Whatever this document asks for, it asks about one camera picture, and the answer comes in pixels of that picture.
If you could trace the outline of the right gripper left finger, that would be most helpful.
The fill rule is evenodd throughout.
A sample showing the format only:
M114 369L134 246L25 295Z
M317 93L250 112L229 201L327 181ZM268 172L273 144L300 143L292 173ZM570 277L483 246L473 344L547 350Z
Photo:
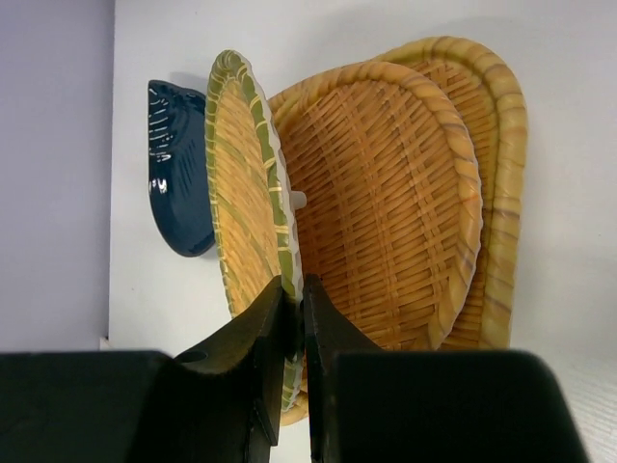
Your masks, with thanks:
M5 462L266 462L279 441L284 298L171 357L154 350L1 358Z

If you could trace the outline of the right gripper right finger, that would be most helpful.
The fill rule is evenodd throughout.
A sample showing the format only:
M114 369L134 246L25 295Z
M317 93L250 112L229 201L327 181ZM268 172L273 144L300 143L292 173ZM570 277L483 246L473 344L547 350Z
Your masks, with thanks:
M585 462L558 382L520 350L387 351L304 289L315 462Z

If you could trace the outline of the yellow round woven plate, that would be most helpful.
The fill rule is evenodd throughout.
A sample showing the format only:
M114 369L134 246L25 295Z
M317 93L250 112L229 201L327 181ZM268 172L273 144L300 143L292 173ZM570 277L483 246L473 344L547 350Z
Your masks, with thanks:
M303 276L297 222L282 144L250 62L225 50L208 77L205 162L209 201L231 315L280 278L298 342Z

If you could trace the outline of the round orange woven plate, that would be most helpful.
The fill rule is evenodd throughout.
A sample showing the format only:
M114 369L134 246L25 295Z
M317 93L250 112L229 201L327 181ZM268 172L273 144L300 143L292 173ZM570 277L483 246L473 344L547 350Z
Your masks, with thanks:
M303 269L376 344L435 350L461 312L482 230L469 132L416 70L363 62L269 100L293 189Z

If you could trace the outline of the dark blue plate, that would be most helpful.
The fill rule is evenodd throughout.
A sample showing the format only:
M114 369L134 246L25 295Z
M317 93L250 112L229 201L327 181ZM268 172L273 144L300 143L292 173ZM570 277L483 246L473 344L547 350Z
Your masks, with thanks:
M171 82L148 82L148 194L156 227L186 258L215 244L208 195L205 96Z

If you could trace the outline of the triangular woven orange plate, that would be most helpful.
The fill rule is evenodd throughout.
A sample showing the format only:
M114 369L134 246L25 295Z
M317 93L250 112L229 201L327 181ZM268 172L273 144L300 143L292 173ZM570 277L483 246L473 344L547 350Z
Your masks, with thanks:
M297 394L293 405L281 413L281 426L290 426L300 422L309 416L308 387L302 386Z

